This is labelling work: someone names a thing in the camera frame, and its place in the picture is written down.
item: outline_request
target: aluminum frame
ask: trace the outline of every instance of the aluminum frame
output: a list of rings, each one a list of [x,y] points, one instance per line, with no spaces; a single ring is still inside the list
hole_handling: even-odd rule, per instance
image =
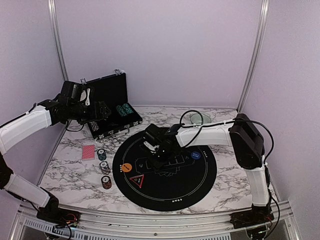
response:
[[[279,203],[281,216],[280,219],[286,223],[288,235],[291,240],[300,240],[298,228],[288,201]],[[199,214],[137,214],[137,213],[119,213],[107,212],[79,207],[64,206],[66,209],[72,209],[81,213],[77,228],[72,229],[74,238],[82,235],[100,235],[117,238],[117,240],[129,239],[204,239],[217,235],[225,235],[232,232],[244,231],[249,228],[234,229],[230,223],[230,214],[233,211],[220,211],[212,213]],[[276,205],[271,205],[276,222],[278,219],[278,210]],[[10,240],[20,240],[26,220],[32,220],[37,223],[46,222],[36,218],[37,212],[29,203],[23,202],[15,217]]]
[[[49,157],[46,159],[46,161],[45,161],[45,163],[44,163],[44,167],[43,167],[43,169],[42,169],[42,171],[41,171],[40,177],[38,178],[38,180],[37,180],[37,182],[36,182],[36,185],[37,185],[37,186],[41,183],[42,178],[44,177],[44,175],[45,175],[45,173],[46,173],[46,170],[47,170],[47,168],[48,168],[48,166],[49,166],[49,163],[50,163],[50,161],[52,160],[52,158],[54,157],[54,154],[55,154],[55,152],[56,152],[56,150],[57,150],[57,148],[58,148],[58,146],[59,146],[62,138],[64,137],[65,133],[66,133],[66,128],[63,127],[62,130],[61,130],[61,132],[59,133],[59,136],[58,136],[57,140],[55,141],[55,143],[54,143],[54,145],[53,145],[53,149],[52,149]]]
[[[56,13],[56,1],[48,0],[48,8],[49,8],[50,21],[51,21],[51,28],[52,28],[54,42],[55,42],[55,50],[58,56],[62,77],[64,81],[69,81],[63,49],[61,46],[60,34],[59,34],[58,19],[57,19],[57,13]]]
[[[244,82],[242,93],[241,93],[241,96],[240,96],[240,99],[238,102],[238,106],[236,108],[236,110],[239,113],[242,112],[242,110],[245,106],[245,103],[246,103],[246,100],[247,100],[247,97],[249,94],[250,86],[251,86],[253,78],[254,78],[257,59],[259,57],[259,53],[261,51],[262,43],[263,43],[265,32],[266,32],[268,11],[269,11],[269,0],[262,0],[260,18],[259,18],[255,43],[254,43],[254,47],[253,47],[251,62],[250,62],[250,66],[249,66],[249,69],[248,69],[248,72],[246,75],[246,79]]]

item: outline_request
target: gray veined marble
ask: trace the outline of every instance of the gray veined marble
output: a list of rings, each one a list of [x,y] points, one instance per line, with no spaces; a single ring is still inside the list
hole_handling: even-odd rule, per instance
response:
[[[80,132],[66,132],[58,145],[43,176],[40,186],[54,194],[61,204],[92,210],[148,213],[148,214],[193,214],[227,211],[250,207],[252,204],[250,186],[246,173],[236,162],[232,147],[211,146],[217,163],[215,183],[201,201],[186,209],[172,212],[158,212],[137,206],[129,201],[117,188],[112,173],[109,175],[112,187],[104,189],[101,184],[103,174],[99,170],[99,159],[82,158],[82,146],[95,145],[95,149],[107,151],[107,161],[112,167],[113,157],[118,147],[133,134],[144,130],[153,123],[159,127],[170,127],[178,123],[180,116],[190,108],[185,107],[135,107],[143,118],[141,125],[130,128],[130,133],[118,133],[117,138],[107,137],[93,140],[89,128],[85,126]],[[232,119],[237,115],[235,110],[197,108],[198,111],[211,117],[213,122]],[[71,129],[79,128],[76,122]]]

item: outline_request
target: red triangle marker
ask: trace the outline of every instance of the red triangle marker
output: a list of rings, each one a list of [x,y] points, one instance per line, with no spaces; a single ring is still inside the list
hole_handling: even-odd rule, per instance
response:
[[[141,188],[142,186],[142,183],[144,181],[144,178],[145,178],[145,175],[142,174],[142,175],[139,175],[139,176],[133,176],[133,177],[130,177],[130,180],[132,182],[134,182],[135,184],[137,184],[139,186],[139,188]]]

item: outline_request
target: blue circle marker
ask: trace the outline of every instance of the blue circle marker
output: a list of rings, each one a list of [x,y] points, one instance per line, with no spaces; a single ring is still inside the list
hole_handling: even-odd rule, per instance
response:
[[[199,152],[194,151],[194,152],[191,153],[191,157],[192,157],[194,160],[198,160],[198,159],[201,158],[201,155],[200,155]]]

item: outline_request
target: white robotic arm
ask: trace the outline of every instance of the white robotic arm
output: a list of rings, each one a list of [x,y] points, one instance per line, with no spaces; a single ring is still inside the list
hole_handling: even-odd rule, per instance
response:
[[[90,93],[91,89],[85,85],[66,81],[55,99],[40,102],[32,110],[0,126],[0,189],[37,205],[42,213],[40,218],[50,222],[59,223],[70,211],[58,208],[56,197],[13,173],[3,155],[23,139],[56,123],[66,124],[69,120],[77,120],[85,124],[106,119],[110,110],[104,102],[90,101]]]
[[[177,132],[176,139],[181,147],[188,146],[201,146],[201,145],[225,145],[232,147],[232,140],[230,137],[229,129],[234,125],[233,120],[223,121],[223,125],[203,127],[200,134],[193,139],[193,137],[199,131],[200,126],[195,126],[192,128],[180,128]],[[270,196],[266,180],[266,169],[265,166],[256,167],[253,169],[244,169],[252,193],[252,204],[258,207],[264,207],[268,204]]]
[[[252,210],[231,215],[234,227],[247,227],[274,219],[270,207],[270,176],[264,163],[264,139],[245,114],[238,114],[235,119],[198,126],[180,123],[171,128],[161,128],[151,124],[145,130],[144,139],[144,145],[152,154],[149,160],[157,169],[185,147],[233,147],[238,164],[246,172],[252,193]]]

